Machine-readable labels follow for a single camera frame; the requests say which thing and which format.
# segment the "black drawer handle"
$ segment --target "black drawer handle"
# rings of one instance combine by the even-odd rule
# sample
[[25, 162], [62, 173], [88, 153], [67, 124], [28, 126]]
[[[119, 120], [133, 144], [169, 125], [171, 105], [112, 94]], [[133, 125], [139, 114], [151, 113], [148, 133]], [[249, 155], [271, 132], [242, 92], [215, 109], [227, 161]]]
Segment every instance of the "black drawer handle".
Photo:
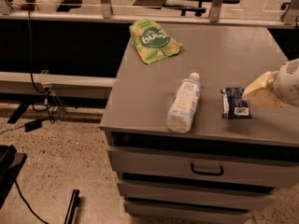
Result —
[[215, 175], [215, 176], [219, 176], [219, 175], [223, 175], [223, 173], [224, 173], [222, 165], [220, 165], [220, 172], [219, 173], [198, 172], [194, 169], [194, 163], [191, 163], [191, 170], [196, 175]]

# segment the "floor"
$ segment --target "floor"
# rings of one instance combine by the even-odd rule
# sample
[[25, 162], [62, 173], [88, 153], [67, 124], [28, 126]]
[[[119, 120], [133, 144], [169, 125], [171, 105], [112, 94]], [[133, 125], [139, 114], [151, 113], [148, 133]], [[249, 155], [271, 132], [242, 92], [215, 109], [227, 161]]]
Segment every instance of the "floor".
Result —
[[[176, 10], [132, 7], [135, 0], [112, 0], [116, 14], [179, 16]], [[246, 19], [277, 19], [278, 5], [285, 0], [241, 0], [237, 8], [225, 7], [222, 16]], [[100, 0], [84, 0], [82, 8], [70, 13], [98, 14]], [[63, 120], [43, 122], [43, 127], [29, 133], [24, 123], [45, 118], [47, 113], [29, 108], [15, 124], [7, 120], [16, 105], [0, 104], [0, 143], [13, 145], [28, 155], [18, 182], [23, 196], [33, 210], [50, 224], [64, 223], [73, 189], [80, 190], [81, 202], [75, 214], [77, 224], [205, 224], [182, 219], [129, 216], [124, 212], [117, 190], [117, 176], [107, 157], [107, 141], [99, 128], [103, 109], [68, 108]], [[299, 223], [299, 184], [281, 189], [277, 199], [263, 211], [252, 212], [247, 224]], [[33, 216], [15, 188], [0, 210], [1, 224], [41, 223]]]

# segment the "table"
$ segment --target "table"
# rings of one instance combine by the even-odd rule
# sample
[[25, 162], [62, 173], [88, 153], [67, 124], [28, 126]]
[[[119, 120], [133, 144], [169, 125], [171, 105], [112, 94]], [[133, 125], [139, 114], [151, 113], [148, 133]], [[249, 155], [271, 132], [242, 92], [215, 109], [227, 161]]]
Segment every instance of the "table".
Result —
[[[286, 58], [265, 28], [162, 26], [185, 51], [146, 65], [129, 41], [101, 121], [126, 211], [244, 223], [299, 181], [299, 108], [251, 107], [252, 119], [223, 119], [221, 89], [245, 88]], [[192, 72], [202, 81], [193, 126], [172, 133], [166, 114]]]

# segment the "green chip bag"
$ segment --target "green chip bag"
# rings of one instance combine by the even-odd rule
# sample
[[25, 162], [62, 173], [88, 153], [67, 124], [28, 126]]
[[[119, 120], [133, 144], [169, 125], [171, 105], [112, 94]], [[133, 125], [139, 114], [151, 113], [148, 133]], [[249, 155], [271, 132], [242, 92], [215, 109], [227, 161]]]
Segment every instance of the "green chip bag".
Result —
[[129, 30], [144, 63], [155, 63], [184, 50], [183, 45], [168, 36], [166, 31], [155, 21], [149, 19], [135, 21]]

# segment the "logo on bag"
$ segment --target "logo on bag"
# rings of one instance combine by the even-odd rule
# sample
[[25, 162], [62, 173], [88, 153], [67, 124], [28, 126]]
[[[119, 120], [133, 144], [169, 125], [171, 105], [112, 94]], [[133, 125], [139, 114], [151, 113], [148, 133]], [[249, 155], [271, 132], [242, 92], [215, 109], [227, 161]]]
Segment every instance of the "logo on bag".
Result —
[[159, 32], [155, 27], [150, 27], [140, 36], [140, 41], [144, 47], [159, 49], [170, 42], [170, 37]]

